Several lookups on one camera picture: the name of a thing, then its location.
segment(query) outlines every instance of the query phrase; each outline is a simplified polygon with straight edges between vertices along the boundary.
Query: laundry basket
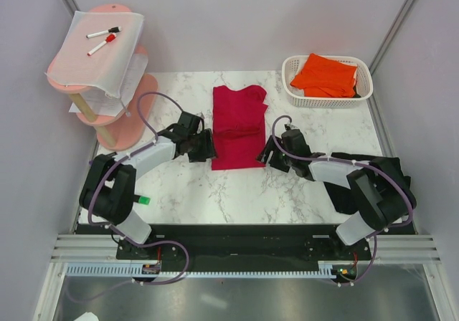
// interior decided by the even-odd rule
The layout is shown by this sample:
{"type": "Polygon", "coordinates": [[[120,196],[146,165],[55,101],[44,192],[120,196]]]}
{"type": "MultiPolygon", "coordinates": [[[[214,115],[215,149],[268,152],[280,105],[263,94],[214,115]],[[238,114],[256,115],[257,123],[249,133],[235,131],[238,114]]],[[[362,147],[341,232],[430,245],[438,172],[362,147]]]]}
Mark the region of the laundry basket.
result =
{"type": "Polygon", "coordinates": [[[356,89],[361,97],[305,97],[303,90],[290,86],[293,78],[303,69],[308,55],[292,56],[287,58],[282,64],[282,82],[287,92],[288,101],[296,107],[322,107],[322,108],[346,108],[359,105],[366,101],[373,94],[373,82],[370,71],[365,63],[360,59],[347,56],[323,56],[335,61],[356,65],[356,89]]]}

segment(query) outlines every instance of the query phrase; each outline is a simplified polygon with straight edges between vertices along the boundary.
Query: white marble surface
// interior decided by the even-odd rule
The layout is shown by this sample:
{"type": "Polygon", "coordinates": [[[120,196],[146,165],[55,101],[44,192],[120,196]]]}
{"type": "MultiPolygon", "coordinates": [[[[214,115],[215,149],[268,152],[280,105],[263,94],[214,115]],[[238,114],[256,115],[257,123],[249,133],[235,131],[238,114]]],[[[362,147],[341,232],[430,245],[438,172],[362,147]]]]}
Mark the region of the white marble surface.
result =
{"type": "MultiPolygon", "coordinates": [[[[158,91],[179,102],[186,111],[202,112],[212,127],[212,88],[226,85],[240,90],[261,85],[265,103],[266,132],[278,116],[290,115],[306,135],[312,151],[344,151],[381,155],[366,102],[353,109],[324,110],[292,106],[285,97],[279,72],[180,72],[153,73],[158,91]]],[[[178,120],[179,110],[158,97],[150,124],[161,130],[178,120]]],[[[280,135],[283,126],[279,126],[280,135]]],[[[141,143],[152,138],[148,130],[141,143]]],[[[99,153],[107,153],[104,148],[99,153]]],[[[348,216],[335,212],[320,182],[285,174],[273,168],[211,171],[210,162],[188,163],[177,158],[137,181],[136,193],[151,197],[149,206],[135,204],[148,223],[160,224],[323,224],[341,223],[348,216]]],[[[87,223],[82,210],[81,223],[87,223]]]]}

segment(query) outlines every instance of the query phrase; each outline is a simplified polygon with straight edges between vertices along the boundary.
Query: whiteboard marker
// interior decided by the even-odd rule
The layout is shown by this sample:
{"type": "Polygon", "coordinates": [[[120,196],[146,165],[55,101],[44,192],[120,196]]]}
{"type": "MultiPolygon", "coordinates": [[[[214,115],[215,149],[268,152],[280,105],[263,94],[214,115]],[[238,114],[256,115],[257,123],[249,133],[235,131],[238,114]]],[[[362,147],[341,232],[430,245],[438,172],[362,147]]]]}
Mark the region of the whiteboard marker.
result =
{"type": "Polygon", "coordinates": [[[122,29],[123,28],[121,26],[112,27],[111,29],[106,29],[105,31],[86,34],[86,38],[93,38],[93,37],[102,36],[103,34],[109,34],[109,33],[118,33],[118,32],[121,32],[122,29]]]}
{"type": "Polygon", "coordinates": [[[107,38],[105,38],[105,40],[103,42],[101,42],[98,46],[96,46],[94,49],[92,49],[91,51],[89,51],[87,53],[88,56],[91,56],[94,54],[94,52],[98,51],[101,47],[103,47],[105,44],[107,43],[110,43],[111,41],[113,41],[114,39],[116,38],[116,34],[114,33],[110,33],[110,36],[108,36],[107,38]]]}

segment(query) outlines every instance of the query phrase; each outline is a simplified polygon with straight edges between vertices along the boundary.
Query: orange cloth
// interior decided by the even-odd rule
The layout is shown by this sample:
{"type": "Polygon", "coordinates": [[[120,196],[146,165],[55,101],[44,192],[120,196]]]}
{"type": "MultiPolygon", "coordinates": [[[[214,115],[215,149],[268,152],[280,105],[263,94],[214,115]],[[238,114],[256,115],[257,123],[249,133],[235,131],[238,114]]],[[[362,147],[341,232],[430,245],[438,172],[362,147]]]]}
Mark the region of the orange cloth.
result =
{"type": "Polygon", "coordinates": [[[357,67],[310,54],[301,72],[290,83],[305,97],[353,97],[357,67]]]}

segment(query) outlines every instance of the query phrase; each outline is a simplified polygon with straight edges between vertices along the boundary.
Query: marker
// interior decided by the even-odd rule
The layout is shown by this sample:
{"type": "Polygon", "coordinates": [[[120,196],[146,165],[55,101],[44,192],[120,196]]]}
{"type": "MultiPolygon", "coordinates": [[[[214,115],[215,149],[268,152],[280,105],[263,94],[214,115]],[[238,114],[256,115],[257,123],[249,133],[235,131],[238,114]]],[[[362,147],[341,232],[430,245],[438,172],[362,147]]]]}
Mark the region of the marker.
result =
{"type": "Polygon", "coordinates": [[[111,29],[106,29],[105,31],[86,34],[86,38],[93,38],[93,37],[102,36],[103,34],[109,34],[109,33],[118,33],[118,32],[121,32],[122,29],[123,28],[121,26],[112,27],[111,29]]]}
{"type": "Polygon", "coordinates": [[[91,51],[89,51],[87,53],[88,56],[91,56],[94,54],[94,52],[98,51],[101,47],[103,47],[105,44],[107,43],[110,43],[111,41],[113,41],[114,39],[116,38],[116,34],[114,33],[110,33],[110,36],[108,36],[107,38],[105,38],[105,40],[103,42],[101,42],[98,46],[96,46],[94,49],[92,49],[91,51]]]}
{"type": "Polygon", "coordinates": [[[138,194],[134,194],[134,203],[139,203],[143,205],[149,205],[150,204],[150,198],[145,197],[145,196],[139,196],[138,194]]]}

